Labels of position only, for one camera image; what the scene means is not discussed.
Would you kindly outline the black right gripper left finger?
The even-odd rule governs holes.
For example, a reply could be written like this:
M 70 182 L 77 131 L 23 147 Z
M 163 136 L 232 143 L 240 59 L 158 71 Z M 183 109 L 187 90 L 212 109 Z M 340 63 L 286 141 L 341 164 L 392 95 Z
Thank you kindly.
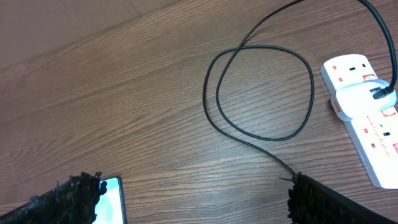
M 95 207 L 107 191 L 101 175 L 71 175 L 65 183 L 1 215 L 1 224 L 92 224 L 97 217 Z

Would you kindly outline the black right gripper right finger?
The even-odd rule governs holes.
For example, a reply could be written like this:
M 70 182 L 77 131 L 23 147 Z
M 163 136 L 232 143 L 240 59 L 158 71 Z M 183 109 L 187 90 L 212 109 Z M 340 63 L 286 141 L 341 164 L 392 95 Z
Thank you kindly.
M 397 224 L 315 179 L 296 174 L 289 189 L 288 217 L 296 224 Z

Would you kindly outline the blue Galaxy smartphone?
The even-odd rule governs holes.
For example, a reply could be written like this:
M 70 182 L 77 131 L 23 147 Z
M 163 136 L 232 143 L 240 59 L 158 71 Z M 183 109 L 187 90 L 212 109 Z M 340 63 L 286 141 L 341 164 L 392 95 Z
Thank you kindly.
M 95 207 L 96 220 L 93 224 L 127 224 L 122 178 L 115 176 L 106 182 L 106 193 L 101 195 Z

